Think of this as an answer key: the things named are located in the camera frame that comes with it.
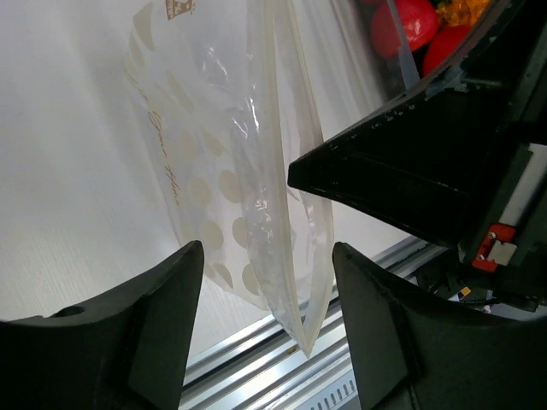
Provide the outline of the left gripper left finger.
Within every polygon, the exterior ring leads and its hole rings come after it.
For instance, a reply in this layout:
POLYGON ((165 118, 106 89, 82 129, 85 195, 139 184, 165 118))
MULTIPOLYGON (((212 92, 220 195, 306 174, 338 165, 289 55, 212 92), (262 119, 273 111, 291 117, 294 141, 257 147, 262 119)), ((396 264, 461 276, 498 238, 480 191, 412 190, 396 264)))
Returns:
POLYGON ((192 241, 50 317, 1 324, 4 409, 175 409, 203 279, 192 241))

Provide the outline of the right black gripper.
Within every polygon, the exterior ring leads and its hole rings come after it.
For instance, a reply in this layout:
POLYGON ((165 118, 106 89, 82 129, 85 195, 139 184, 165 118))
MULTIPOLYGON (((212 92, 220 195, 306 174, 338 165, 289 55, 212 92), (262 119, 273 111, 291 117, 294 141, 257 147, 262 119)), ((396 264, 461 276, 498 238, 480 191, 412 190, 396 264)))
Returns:
POLYGON ((546 305, 546 4, 494 1, 417 86, 289 168, 288 183, 457 245, 481 305, 546 305))

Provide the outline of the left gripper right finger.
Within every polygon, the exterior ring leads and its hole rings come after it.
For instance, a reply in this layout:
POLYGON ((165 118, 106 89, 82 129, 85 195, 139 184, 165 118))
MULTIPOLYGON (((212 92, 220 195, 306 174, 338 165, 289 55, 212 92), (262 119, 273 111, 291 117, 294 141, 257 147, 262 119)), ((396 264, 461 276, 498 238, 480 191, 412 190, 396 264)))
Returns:
POLYGON ((545 408, 545 318, 443 300, 346 243, 332 262, 362 408, 545 408))

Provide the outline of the red apple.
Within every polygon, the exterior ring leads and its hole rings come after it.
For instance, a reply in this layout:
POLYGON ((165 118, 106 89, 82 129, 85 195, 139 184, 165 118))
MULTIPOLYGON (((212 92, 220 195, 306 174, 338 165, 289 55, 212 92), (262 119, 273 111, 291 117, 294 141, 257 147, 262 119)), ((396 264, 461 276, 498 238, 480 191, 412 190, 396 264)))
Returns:
POLYGON ((403 30, 411 52, 429 44, 439 28, 436 9, 429 1, 402 0, 393 3, 398 16, 393 16, 390 3, 384 1, 376 9, 370 26, 373 48, 385 59, 396 56, 403 44, 397 31, 399 27, 403 30))

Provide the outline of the clear dotted zip bag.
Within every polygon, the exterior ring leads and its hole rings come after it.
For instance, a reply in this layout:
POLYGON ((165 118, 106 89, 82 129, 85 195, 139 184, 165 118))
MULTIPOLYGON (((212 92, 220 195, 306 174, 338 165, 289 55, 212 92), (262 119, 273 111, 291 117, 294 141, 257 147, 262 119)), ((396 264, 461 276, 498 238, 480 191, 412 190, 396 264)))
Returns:
POLYGON ((332 204, 287 184, 323 140, 293 2, 148 1, 124 62, 175 236, 311 354, 334 235, 332 204))

